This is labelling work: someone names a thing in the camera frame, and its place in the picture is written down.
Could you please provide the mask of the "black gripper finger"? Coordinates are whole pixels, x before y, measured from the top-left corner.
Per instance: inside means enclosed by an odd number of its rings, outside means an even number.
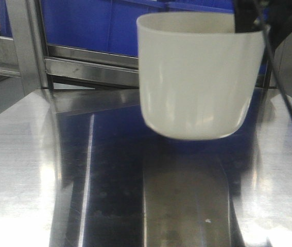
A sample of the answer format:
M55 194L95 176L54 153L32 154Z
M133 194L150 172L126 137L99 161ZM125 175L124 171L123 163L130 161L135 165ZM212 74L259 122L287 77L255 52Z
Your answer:
M233 1L237 33L259 30L255 21L260 15L255 3L264 14L265 24L270 26L269 41L276 49L292 33L292 1Z

